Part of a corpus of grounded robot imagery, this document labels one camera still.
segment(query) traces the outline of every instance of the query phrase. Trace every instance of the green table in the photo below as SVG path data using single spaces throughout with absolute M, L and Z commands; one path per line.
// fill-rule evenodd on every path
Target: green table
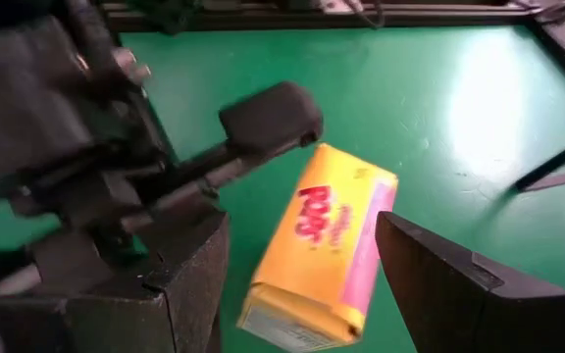
M 179 157 L 225 138 L 222 106 L 296 81 L 324 111 L 325 141 L 399 175 L 398 215 L 565 287 L 565 186 L 501 197 L 565 147 L 565 73 L 525 28 L 138 33 L 123 40 L 151 67 L 147 90 Z M 287 153 L 221 192 L 231 214 L 225 352 L 279 351 L 234 325 L 311 154 Z M 0 247 L 54 223 L 13 220 L 0 204 Z M 383 274 L 363 340 L 339 350 L 415 351 Z

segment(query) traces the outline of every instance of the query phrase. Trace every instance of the yellow box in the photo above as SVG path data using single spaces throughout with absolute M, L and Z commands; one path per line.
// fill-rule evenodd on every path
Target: yellow box
M 396 175 L 317 147 L 252 278 L 238 325 L 291 352 L 355 342 L 379 266 L 377 213 Z

